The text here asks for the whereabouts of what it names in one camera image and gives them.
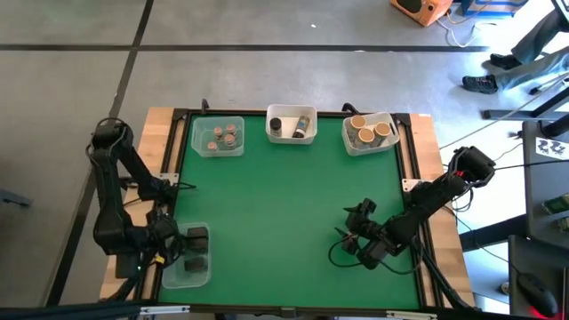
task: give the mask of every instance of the concrete floor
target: concrete floor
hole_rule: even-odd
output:
[[[143,0],[0,2],[2,44],[131,44]],[[515,19],[499,20],[475,45],[506,52],[550,10],[540,0]],[[464,41],[474,21],[460,25]],[[566,44],[562,35],[548,48]],[[439,26],[421,28],[388,1],[164,0],[156,1],[143,44],[369,44],[446,45]],[[128,52],[17,52],[0,50],[0,188],[34,199],[29,209],[0,204],[0,307],[38,306],[70,228],[88,161],[84,146],[113,104]],[[515,108],[532,86],[485,96],[460,87],[464,75],[483,75],[488,52],[139,52],[120,108],[140,135],[150,107],[265,108],[309,104],[339,110],[432,114],[441,145],[486,124],[480,110]],[[535,108],[542,97],[528,108]],[[463,141],[491,157],[515,146],[496,124]],[[452,149],[442,151],[444,161]],[[521,148],[499,165],[521,164]],[[504,188],[508,198],[496,194]],[[460,215],[472,228],[524,212],[523,173],[509,170],[476,192]],[[107,264],[92,240],[92,205],[62,303],[94,301]],[[460,232],[465,230],[459,225]],[[505,245],[492,248],[507,257]],[[475,292],[496,300],[507,265],[485,252],[465,255]]]

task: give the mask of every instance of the wooden table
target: wooden table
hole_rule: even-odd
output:
[[[151,108],[142,130],[138,151],[149,170],[154,174],[160,172],[176,172],[176,162],[182,142],[185,120],[173,121],[182,116],[179,110],[174,108]],[[404,130],[399,125],[401,141],[406,141],[406,135],[412,136],[411,143],[401,143],[401,155],[405,168],[405,177],[409,179],[421,178],[434,180],[444,173],[441,157],[438,151],[437,138],[433,119],[430,115],[410,114],[406,120],[410,122],[411,130]],[[173,136],[173,143],[167,146],[168,137]],[[168,148],[172,149],[170,159],[163,163],[164,154]],[[416,159],[415,170],[420,177],[413,176],[413,156]],[[124,199],[125,202],[137,198],[136,190],[129,190]],[[126,211],[132,216],[135,225],[146,224],[145,214],[151,209],[152,202],[131,204]],[[464,258],[462,256],[461,242],[456,228],[454,217],[445,210],[439,210],[429,220],[432,244],[435,252],[437,265],[447,278],[451,286],[471,306],[474,299],[470,290]],[[421,268],[425,300],[428,306],[435,306],[435,294],[426,268]],[[105,298],[118,289],[124,280],[115,279],[115,257],[108,260],[107,271],[101,286],[100,297]],[[146,281],[142,290],[142,298],[149,298],[154,282],[153,267],[147,273]]]

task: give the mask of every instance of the orange speaker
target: orange speaker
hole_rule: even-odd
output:
[[[424,27],[445,15],[453,0],[391,0],[397,9]]]

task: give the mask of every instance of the white cable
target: white cable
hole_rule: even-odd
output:
[[[441,22],[440,20],[437,20],[437,24],[441,27],[443,27],[446,30],[446,36],[448,37],[448,34],[451,34],[451,38],[453,39],[454,43],[459,46],[460,48],[466,48],[468,47],[470,44],[472,44],[472,42],[474,40],[476,40],[478,38],[478,35],[473,35],[470,40],[468,40],[467,43],[465,44],[461,44],[458,42],[458,40],[456,40],[456,37],[454,36],[454,32],[448,28],[443,22]],[[498,25],[495,24],[494,22],[477,22],[472,26],[472,29],[470,30],[470,34],[474,34],[475,29],[481,30],[482,29],[479,27],[480,25],[487,25],[487,26],[495,26],[497,27]]]
[[[564,73],[563,75],[559,76],[559,77],[557,78],[557,81],[556,81],[554,84],[552,84],[549,88],[547,88],[547,89],[545,89],[544,91],[540,92],[540,94],[535,95],[535,96],[534,96],[533,98],[531,98],[529,101],[527,101],[526,103],[524,103],[521,107],[515,108],[515,109],[511,110],[511,111],[508,112],[508,114],[506,114],[505,116],[501,116],[500,118],[498,118],[498,119],[492,121],[491,123],[489,123],[489,124],[483,126],[482,128],[479,128],[479,129],[477,129],[477,130],[475,130],[475,131],[473,131],[473,132],[471,132],[471,133],[469,133],[469,134],[463,136],[463,137],[460,138],[460,139],[457,139],[457,140],[455,140],[455,141],[453,141],[453,142],[451,142],[451,143],[449,143],[449,144],[445,144],[445,145],[444,145],[443,147],[441,147],[439,150],[442,150],[442,149],[444,149],[444,148],[447,148],[447,147],[449,147],[449,146],[452,146],[452,145],[455,144],[456,142],[465,140],[465,139],[467,139],[468,137],[470,137],[471,135],[473,135],[473,134],[475,134],[475,133],[478,133],[478,132],[481,132],[481,131],[483,131],[484,129],[486,129],[487,127],[489,127],[489,126],[491,126],[491,125],[493,125],[493,124],[496,124],[497,122],[499,122],[499,121],[501,121],[501,120],[504,120],[505,118],[507,118],[507,117],[509,117],[509,116],[511,116],[511,115],[513,115],[513,114],[515,114],[517,111],[519,111],[519,110],[525,108],[525,106],[527,106],[527,105],[529,105],[530,103],[534,102],[536,99],[538,99],[540,96],[542,96],[543,93],[549,91],[551,88],[553,88],[553,87],[555,87],[556,85],[558,85],[558,84],[560,84],[561,82],[563,82],[563,80],[564,80],[566,77],[568,77],[568,76],[569,76],[569,72]]]
[[[474,12],[474,14],[470,15],[468,18],[460,20],[460,21],[453,21],[451,19],[451,13],[450,12],[446,12],[446,18],[449,20],[449,22],[451,22],[452,24],[461,24],[464,23],[472,18],[475,18],[480,12],[482,12],[488,5],[490,5],[492,3],[493,0],[489,0],[485,5],[483,5],[482,7],[478,8],[476,12]]]

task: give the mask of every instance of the black floor stripe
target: black floor stripe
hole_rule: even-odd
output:
[[[150,12],[152,11],[152,5],[154,0],[147,0],[144,6],[144,11],[140,17],[139,27],[137,28],[136,35],[132,41],[132,45],[128,46],[131,49],[126,63],[124,65],[123,74],[118,83],[118,88],[116,89],[116,96],[113,100],[113,106],[108,112],[108,116],[117,117],[118,113],[123,105],[124,94],[126,93],[126,88],[128,87],[129,80],[131,78],[132,68],[134,67],[134,61],[136,61],[136,56],[138,50],[136,47],[140,45],[142,37],[144,36],[144,31],[148,25],[148,18],[150,17]],[[87,220],[87,215],[89,213],[89,208],[91,206],[92,197],[96,189],[96,181],[94,176],[94,171],[89,170],[88,178],[84,184],[84,190],[79,200],[79,205],[76,208],[75,218],[73,220],[73,225],[71,232],[69,233],[68,241],[66,243],[65,249],[61,256],[60,265],[56,271],[55,277],[53,278],[52,287],[49,291],[46,306],[57,306],[60,304],[61,295],[65,289],[65,283],[68,280],[69,270],[73,264],[73,259],[75,258],[76,249],[81,239],[83,233],[84,224]]]
[[[140,44],[137,31],[127,44],[0,44],[1,51],[32,52],[488,52],[487,46],[466,48],[443,45],[356,45],[356,44]]]
[[[490,47],[343,44],[143,44],[144,52],[487,52]]]
[[[0,51],[124,52],[129,44],[0,44]]]

